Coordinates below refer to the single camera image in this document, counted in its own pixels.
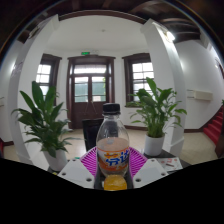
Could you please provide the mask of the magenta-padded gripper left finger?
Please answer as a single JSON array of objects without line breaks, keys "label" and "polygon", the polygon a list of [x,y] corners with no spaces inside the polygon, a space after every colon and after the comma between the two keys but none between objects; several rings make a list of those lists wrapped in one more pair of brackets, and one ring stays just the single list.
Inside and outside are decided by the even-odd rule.
[{"label": "magenta-padded gripper left finger", "polygon": [[92,148],[80,159],[70,160],[58,176],[78,186],[93,189],[97,169],[96,148]]}]

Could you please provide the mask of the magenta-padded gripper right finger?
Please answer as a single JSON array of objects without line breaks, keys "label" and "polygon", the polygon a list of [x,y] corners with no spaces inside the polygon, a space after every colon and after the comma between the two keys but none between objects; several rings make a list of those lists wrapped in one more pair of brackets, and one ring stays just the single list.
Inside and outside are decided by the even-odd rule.
[{"label": "magenta-padded gripper right finger", "polygon": [[134,188],[141,188],[168,175],[155,158],[148,159],[134,148],[130,148],[129,172]]}]

